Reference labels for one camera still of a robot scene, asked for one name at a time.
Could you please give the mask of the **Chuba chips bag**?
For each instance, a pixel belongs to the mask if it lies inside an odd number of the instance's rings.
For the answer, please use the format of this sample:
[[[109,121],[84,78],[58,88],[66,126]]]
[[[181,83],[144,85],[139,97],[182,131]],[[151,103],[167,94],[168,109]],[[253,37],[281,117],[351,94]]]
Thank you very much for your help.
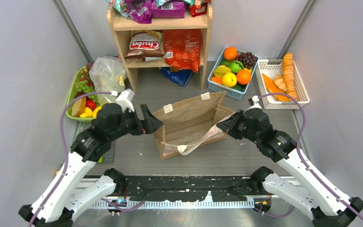
[[[130,31],[130,43],[125,59],[154,61],[165,55],[163,32],[161,30]]]

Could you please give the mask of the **clear plastic bag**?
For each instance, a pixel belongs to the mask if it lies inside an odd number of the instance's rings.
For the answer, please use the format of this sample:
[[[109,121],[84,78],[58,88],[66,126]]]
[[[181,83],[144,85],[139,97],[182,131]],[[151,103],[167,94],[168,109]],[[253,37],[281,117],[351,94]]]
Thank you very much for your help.
[[[120,58],[104,56],[97,58],[89,71],[95,91],[121,93],[125,89],[127,78],[125,68]]]

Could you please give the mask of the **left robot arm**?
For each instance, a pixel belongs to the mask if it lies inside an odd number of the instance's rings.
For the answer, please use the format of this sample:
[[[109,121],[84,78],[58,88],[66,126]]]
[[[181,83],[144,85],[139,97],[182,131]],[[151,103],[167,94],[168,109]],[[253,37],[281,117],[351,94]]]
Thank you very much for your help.
[[[126,177],[111,168],[92,186],[72,195],[89,170],[110,150],[112,142],[128,134],[152,134],[162,127],[163,122],[152,115],[146,104],[141,105],[141,110],[143,120],[132,109],[122,109],[116,103],[105,104],[92,121],[92,126],[76,137],[60,173],[36,202],[19,209],[19,215],[36,227],[70,227],[101,198],[123,193]]]

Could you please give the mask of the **brown burlap grocery bag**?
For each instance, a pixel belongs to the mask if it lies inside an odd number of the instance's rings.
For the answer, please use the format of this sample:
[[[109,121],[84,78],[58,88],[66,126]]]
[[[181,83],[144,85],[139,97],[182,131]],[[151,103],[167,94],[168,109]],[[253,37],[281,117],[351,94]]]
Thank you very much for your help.
[[[226,92],[207,92],[154,112],[163,122],[154,133],[160,158],[186,156],[200,146],[225,139],[227,135],[217,127],[233,115],[224,107],[225,97]]]

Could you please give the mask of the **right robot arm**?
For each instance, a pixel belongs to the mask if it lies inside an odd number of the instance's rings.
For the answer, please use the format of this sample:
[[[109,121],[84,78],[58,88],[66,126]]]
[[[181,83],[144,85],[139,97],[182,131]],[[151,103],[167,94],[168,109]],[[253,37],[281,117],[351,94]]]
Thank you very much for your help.
[[[297,187],[262,166],[251,175],[254,190],[274,194],[305,214],[316,227],[347,227],[363,210],[363,201],[349,197],[334,186],[308,160],[288,134],[273,129],[261,108],[239,110],[217,123],[236,140],[247,139],[259,151],[287,170],[299,183]]]

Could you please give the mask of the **orange snack bag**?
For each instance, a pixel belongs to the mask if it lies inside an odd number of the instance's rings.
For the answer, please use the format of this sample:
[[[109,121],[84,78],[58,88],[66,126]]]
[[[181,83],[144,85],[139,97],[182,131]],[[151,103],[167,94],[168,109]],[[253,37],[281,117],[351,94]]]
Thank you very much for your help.
[[[198,72],[201,55],[201,30],[164,30],[163,35],[165,63],[179,70]]]

